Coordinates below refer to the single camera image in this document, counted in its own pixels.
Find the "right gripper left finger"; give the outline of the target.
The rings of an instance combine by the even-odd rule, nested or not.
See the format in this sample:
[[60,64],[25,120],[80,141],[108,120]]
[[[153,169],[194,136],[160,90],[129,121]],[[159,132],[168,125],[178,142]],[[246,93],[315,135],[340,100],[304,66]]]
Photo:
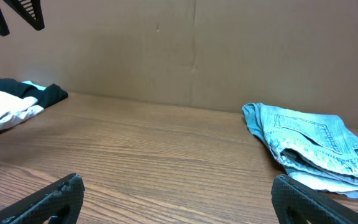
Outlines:
[[81,212],[85,186],[76,173],[42,188],[0,210],[0,224],[75,224]]

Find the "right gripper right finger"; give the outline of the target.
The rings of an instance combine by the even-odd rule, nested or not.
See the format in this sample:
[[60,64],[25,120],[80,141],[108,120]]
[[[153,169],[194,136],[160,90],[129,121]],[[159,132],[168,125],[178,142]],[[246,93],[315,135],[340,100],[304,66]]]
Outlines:
[[272,185],[272,205],[280,224],[358,224],[358,213],[287,175]]

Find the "light blue denim shorts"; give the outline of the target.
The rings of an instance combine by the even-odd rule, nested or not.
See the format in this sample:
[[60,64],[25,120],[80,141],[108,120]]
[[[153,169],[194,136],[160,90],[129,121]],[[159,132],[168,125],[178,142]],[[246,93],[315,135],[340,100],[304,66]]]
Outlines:
[[242,108],[248,130],[292,179],[313,190],[358,198],[358,137],[337,115],[263,103]]

